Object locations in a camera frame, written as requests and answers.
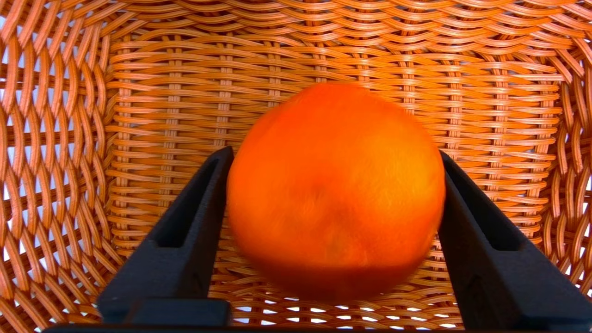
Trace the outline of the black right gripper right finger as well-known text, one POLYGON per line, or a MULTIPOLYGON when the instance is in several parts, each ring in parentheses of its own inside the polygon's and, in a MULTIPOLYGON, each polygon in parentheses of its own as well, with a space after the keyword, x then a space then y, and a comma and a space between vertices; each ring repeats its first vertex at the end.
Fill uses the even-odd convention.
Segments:
POLYGON ((438 238, 467 331, 590 331, 590 302, 447 154, 438 238))

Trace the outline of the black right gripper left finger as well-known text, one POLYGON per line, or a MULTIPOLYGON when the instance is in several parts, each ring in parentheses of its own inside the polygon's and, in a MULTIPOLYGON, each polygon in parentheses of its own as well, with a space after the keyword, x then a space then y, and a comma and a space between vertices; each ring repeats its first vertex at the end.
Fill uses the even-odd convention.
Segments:
POLYGON ((98 298, 104 324, 225 326, 227 301, 208 297, 234 154, 214 152, 98 298))

